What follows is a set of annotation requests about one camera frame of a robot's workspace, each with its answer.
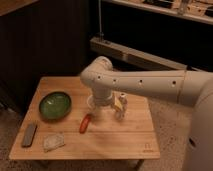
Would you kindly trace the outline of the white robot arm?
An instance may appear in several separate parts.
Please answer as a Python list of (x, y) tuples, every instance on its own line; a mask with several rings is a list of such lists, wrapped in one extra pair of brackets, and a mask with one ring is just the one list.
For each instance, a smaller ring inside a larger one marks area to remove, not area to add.
[(176, 102), (193, 108), (182, 171), (213, 171), (213, 72), (170, 70), (119, 72), (100, 56), (80, 74), (97, 106), (114, 91)]

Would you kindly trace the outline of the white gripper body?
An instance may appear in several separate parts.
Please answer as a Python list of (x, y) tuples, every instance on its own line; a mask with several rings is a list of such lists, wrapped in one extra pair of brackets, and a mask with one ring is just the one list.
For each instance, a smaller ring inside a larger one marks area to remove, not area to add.
[(92, 113), (97, 113), (102, 107), (111, 106), (114, 103), (114, 96), (110, 95), (107, 98), (95, 98), (93, 95), (90, 95), (87, 98), (87, 105)]

